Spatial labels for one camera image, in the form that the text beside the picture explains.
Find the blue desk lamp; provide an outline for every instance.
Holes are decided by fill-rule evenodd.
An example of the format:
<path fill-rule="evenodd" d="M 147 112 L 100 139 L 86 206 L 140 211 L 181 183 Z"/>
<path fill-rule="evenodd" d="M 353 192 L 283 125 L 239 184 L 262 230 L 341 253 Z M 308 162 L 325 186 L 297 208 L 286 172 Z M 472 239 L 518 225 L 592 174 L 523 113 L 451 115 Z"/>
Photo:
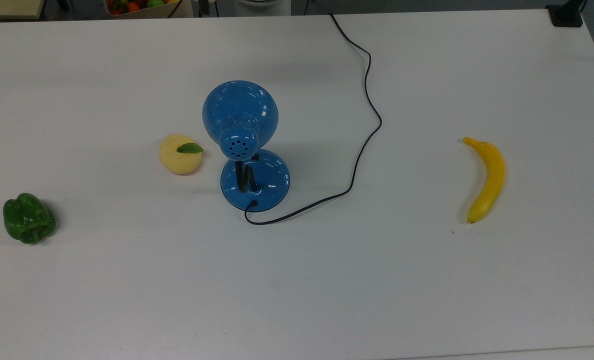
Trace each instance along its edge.
<path fill-rule="evenodd" d="M 234 207 L 263 212 L 283 200 L 290 173 L 281 157 L 261 148 L 277 129 L 279 112 L 258 84 L 224 82 L 203 103 L 203 126 L 228 161 L 221 171 L 221 192 Z"/>

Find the black stand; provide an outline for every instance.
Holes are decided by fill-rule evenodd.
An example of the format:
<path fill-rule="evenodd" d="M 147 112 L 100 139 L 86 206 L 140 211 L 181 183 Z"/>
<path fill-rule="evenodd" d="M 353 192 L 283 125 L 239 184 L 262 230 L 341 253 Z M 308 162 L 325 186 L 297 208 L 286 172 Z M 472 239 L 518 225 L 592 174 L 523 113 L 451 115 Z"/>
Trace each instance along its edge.
<path fill-rule="evenodd" d="M 259 155 L 256 153 L 251 160 L 258 161 Z M 253 168 L 250 165 L 243 166 L 243 161 L 235 161 L 235 177 L 237 179 L 237 189 L 240 193 L 245 193 L 249 187 L 252 192 L 258 191 Z"/>
<path fill-rule="evenodd" d="M 546 5 L 550 14 L 550 21 L 557 28 L 581 28 L 579 7 L 583 0 L 568 0 L 563 5 Z"/>

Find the green leaf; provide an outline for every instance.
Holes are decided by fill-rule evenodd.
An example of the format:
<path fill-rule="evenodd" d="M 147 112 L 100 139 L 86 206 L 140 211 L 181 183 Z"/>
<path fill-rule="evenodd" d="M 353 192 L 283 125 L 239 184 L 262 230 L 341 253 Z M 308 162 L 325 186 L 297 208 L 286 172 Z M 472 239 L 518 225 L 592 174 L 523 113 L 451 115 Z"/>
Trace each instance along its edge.
<path fill-rule="evenodd" d="M 194 142 L 185 143 L 177 148 L 178 153 L 184 154 L 197 154 L 203 151 L 203 148 Z"/>

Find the lamp base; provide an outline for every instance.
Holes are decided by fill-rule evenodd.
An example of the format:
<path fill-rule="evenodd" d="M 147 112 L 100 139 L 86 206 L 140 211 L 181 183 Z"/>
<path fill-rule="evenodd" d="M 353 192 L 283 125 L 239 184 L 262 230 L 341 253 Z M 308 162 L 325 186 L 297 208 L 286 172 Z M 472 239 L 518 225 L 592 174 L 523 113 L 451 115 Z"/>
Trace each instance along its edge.
<path fill-rule="evenodd" d="M 243 161 L 243 166 L 251 166 L 255 176 L 256 189 L 250 187 L 240 192 L 237 184 L 235 161 L 228 160 L 221 171 L 221 192 L 226 200 L 240 210 L 246 210 L 255 200 L 257 205 L 249 212 L 263 212 L 279 204 L 291 184 L 288 167 L 276 153 L 260 148 L 252 159 Z"/>

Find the plastic fruit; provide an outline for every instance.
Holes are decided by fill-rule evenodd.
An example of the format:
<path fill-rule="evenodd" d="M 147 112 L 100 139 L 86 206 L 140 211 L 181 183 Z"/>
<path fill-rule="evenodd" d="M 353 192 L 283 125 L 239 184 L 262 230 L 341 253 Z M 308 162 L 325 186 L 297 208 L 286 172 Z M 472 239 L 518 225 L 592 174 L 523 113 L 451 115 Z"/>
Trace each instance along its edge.
<path fill-rule="evenodd" d="M 148 0 L 148 4 L 146 4 L 146 7 L 153 8 L 153 7 L 160 7 L 162 5 L 166 5 L 164 3 L 164 0 Z"/>
<path fill-rule="evenodd" d="M 197 145 L 192 137 L 183 134 L 170 134 L 164 137 L 159 145 L 159 161 L 171 173 L 178 175 L 191 173 L 202 161 L 202 153 L 179 152 L 179 148 L 193 143 Z"/>
<path fill-rule="evenodd" d="M 131 13 L 131 12 L 137 12 L 139 10 L 141 10 L 141 9 L 140 9 L 139 5 L 136 2 L 129 2 L 128 3 L 128 12 L 129 13 Z"/>
<path fill-rule="evenodd" d="M 486 183 L 479 196 L 472 203 L 466 220 L 475 223 L 486 216 L 495 204 L 506 178 L 506 164 L 504 158 L 495 145 L 464 137 L 463 143 L 477 151 L 486 166 Z"/>

